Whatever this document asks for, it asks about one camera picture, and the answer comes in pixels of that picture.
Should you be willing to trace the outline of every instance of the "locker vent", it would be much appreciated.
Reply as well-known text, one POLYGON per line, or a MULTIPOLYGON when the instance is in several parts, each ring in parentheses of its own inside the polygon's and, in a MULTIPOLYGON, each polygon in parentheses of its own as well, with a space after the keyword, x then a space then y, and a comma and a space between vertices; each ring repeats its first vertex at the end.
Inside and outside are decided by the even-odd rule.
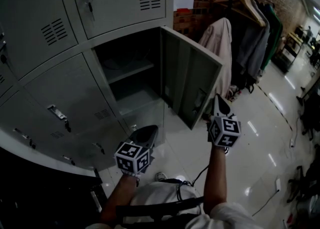
POLYGON ((5 78, 0 74, 0 85, 5 81, 5 78))
POLYGON ((104 109, 104 110, 102 110, 102 111, 100 111, 100 112, 96 112, 96 113, 94 114, 94 116, 97 117, 97 119, 100 121, 100 120, 102 120, 102 119, 104 119, 104 118, 109 117, 110 114, 108 113, 108 111, 107 111, 106 109, 104 109))
POLYGON ((62 138, 64 136, 64 134, 61 133, 60 131, 56 131, 56 132, 51 133, 50 136, 52 136, 55 139, 59 139, 59 138, 62 138))
POLYGON ((140 0, 140 10, 160 8, 160 0, 140 0))
POLYGON ((46 43, 49 46, 68 36, 61 18, 46 25, 44 28, 41 29, 41 32, 46 43))

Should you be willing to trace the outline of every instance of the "coat hanger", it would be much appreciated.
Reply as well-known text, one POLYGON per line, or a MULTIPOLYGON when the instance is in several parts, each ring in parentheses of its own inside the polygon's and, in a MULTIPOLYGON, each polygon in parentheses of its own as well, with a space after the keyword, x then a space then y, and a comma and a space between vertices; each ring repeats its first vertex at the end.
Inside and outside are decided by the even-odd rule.
MULTIPOLYGON (((222 5, 224 7, 228 7, 229 0, 215 0, 214 2, 222 5)), ((265 27, 266 23, 253 7, 251 0, 232 0, 232 9, 233 11, 245 16, 258 23, 259 26, 265 27)))

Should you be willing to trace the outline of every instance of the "shoe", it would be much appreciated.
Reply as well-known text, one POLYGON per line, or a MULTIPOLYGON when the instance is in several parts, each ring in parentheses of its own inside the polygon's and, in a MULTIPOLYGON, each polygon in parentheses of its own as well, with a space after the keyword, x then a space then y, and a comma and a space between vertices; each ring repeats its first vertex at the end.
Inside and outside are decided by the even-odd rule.
POLYGON ((155 174, 155 176, 154 176, 154 180, 155 180, 156 182, 161 182, 162 180, 166 180, 166 179, 168 179, 168 177, 167 177, 166 174, 163 173, 163 172, 158 172, 158 173, 155 174))

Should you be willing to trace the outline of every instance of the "black strap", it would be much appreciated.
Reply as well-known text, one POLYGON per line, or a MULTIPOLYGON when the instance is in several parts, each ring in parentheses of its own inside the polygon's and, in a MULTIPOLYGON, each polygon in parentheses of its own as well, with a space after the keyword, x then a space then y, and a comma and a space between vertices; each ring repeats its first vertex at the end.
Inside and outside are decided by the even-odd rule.
POLYGON ((122 219, 124 217, 143 217, 150 216, 152 218, 162 218, 163 216, 175 216, 180 211, 193 209, 204 202, 204 197, 190 198, 182 201, 170 203, 161 203, 153 205, 135 205, 135 206, 116 206, 116 217, 122 219))
POLYGON ((158 221, 158 222, 141 222, 141 223, 124 223, 121 224, 123 228, 127 229, 165 229, 165 228, 185 228, 186 225, 194 218, 199 216, 198 214, 181 214, 174 217, 169 218, 165 221, 158 221))

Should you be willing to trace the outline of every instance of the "wire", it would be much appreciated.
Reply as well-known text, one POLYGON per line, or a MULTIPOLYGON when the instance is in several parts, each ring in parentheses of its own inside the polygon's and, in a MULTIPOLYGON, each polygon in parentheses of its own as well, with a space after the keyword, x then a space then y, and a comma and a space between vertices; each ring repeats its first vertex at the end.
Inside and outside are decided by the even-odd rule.
MULTIPOLYGON (((229 148, 228 148, 228 147, 225 147, 225 148, 224 148, 224 153, 227 154, 228 151, 229 151, 229 148)), ((198 176, 195 178, 195 180, 192 181, 192 183, 190 183, 189 181, 183 181, 183 182, 181 182, 181 183, 177 186, 176 195, 177 195, 178 201, 182 201, 181 190, 180 190, 181 186, 185 185, 185 186, 195 187, 196 181, 199 179, 199 177, 201 176, 201 174, 202 174, 207 168, 209 168, 209 165, 206 166, 206 167, 198 174, 198 176)))
POLYGON ((191 185, 192 185, 193 187, 195 186, 195 183, 196 183, 196 181, 198 180, 198 178, 201 176, 201 174, 202 174, 208 167, 209 167, 209 165, 206 166, 206 167, 199 173, 199 175, 196 177, 196 179, 192 181, 192 184, 191 184, 191 185))
POLYGON ((298 110, 298 117, 295 120, 295 137, 294 137, 293 144, 290 143, 291 148, 296 146, 296 141, 297 141, 297 137, 298 137, 298 121, 299 121, 300 116, 301 116, 301 111, 298 110))
POLYGON ((258 214, 265 206, 267 206, 268 202, 279 192, 279 190, 277 190, 267 201, 266 203, 256 212, 254 213, 252 216, 254 217, 256 214, 258 214))

